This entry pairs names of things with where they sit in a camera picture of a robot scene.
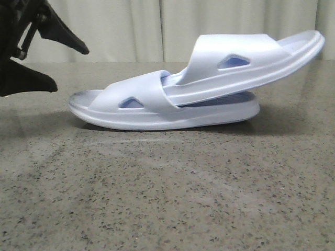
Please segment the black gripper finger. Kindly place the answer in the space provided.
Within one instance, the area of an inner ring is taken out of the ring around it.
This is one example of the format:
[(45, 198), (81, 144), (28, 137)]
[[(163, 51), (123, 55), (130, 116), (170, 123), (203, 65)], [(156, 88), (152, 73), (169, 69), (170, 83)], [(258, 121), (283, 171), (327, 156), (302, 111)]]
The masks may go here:
[(13, 60), (1, 66), (1, 96), (23, 92), (56, 92), (55, 81), (46, 74), (34, 71)]
[(38, 31), (42, 38), (64, 44), (81, 54), (89, 54), (86, 44), (67, 27), (48, 2), (41, 5), (40, 11), (43, 19)]

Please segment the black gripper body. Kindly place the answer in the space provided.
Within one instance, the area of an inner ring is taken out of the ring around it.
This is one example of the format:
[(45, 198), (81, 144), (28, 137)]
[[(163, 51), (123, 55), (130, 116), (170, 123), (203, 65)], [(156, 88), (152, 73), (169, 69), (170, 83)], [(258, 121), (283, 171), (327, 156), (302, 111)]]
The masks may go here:
[(1, 62), (24, 60), (40, 24), (48, 19), (48, 1), (1, 1)]

